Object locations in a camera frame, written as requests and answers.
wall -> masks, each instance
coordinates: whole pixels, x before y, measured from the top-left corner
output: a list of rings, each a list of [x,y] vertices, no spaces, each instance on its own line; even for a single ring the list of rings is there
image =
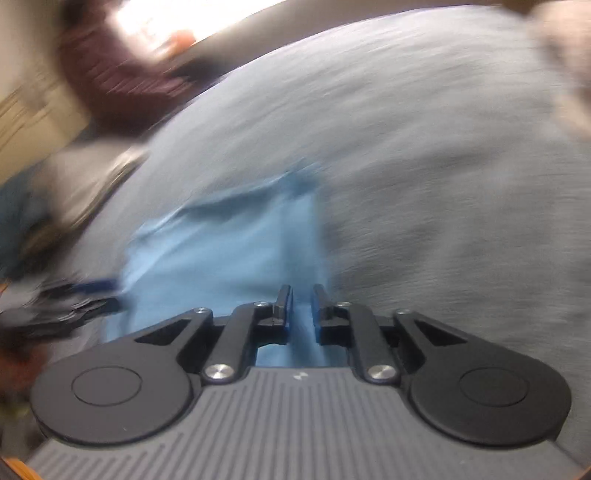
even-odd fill
[[[0,184],[87,124],[54,67],[56,7],[57,0],[0,0]]]

silver screw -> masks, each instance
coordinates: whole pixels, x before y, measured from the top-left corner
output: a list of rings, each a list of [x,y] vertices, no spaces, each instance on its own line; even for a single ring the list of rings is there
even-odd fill
[[[214,364],[205,369],[205,374],[212,380],[226,380],[234,375],[235,371],[230,365]]]
[[[390,380],[398,374],[392,365],[374,365],[368,368],[368,375],[374,380]]]
[[[70,320],[70,319],[74,318],[75,316],[76,316],[75,312],[70,312],[65,315],[62,315],[61,317],[58,317],[57,320],[59,322],[65,322],[66,320]]]

light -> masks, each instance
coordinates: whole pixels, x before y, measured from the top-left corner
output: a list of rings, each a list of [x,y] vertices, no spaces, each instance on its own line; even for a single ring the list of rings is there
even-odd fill
[[[129,0],[117,14],[128,35],[141,35],[153,50],[172,33],[190,30],[202,40],[282,0]]]

gray fabric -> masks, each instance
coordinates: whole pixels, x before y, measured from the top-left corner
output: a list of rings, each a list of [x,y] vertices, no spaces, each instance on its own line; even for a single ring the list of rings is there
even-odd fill
[[[540,358],[591,462],[591,164],[518,17],[459,7],[338,28],[233,72],[174,118],[63,267],[116,271],[191,197],[318,162],[340,298],[413,308]]]

light blue cloth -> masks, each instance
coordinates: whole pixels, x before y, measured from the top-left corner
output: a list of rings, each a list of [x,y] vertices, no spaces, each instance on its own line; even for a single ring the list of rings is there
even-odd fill
[[[107,339],[196,307],[228,315],[242,303],[274,301],[280,287],[289,284],[294,290],[290,343],[259,348],[256,364],[346,364],[344,349],[321,347],[314,337],[311,288],[327,283],[315,192],[309,170],[297,170],[142,226],[130,243],[121,279],[133,308],[127,318],[108,322]]]

